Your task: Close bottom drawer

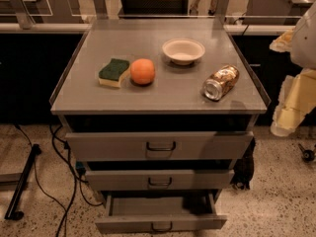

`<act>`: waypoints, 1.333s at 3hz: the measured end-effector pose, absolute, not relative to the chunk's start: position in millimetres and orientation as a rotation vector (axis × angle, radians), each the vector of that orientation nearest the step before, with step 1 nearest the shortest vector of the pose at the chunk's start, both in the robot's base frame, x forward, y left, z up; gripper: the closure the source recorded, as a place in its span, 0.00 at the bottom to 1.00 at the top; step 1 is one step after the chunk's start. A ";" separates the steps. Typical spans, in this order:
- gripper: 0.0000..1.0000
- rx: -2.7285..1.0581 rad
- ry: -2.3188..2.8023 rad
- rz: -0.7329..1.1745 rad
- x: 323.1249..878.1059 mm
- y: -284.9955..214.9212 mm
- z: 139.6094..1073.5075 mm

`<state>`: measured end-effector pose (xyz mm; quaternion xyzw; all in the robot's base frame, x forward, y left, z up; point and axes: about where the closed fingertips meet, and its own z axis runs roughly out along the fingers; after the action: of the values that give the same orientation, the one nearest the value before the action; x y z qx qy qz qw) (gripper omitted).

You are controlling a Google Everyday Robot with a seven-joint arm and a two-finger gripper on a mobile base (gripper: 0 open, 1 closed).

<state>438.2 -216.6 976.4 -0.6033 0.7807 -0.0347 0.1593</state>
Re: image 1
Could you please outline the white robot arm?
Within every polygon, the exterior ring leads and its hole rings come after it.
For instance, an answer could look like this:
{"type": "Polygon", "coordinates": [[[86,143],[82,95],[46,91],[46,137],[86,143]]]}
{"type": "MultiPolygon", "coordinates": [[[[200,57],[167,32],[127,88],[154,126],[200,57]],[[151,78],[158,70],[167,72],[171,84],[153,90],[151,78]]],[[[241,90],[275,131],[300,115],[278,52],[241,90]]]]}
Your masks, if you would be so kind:
{"type": "Polygon", "coordinates": [[[271,124],[272,134],[289,136],[316,108],[316,2],[292,30],[270,44],[270,49],[289,52],[291,62],[302,67],[295,77],[285,77],[271,124]]]}

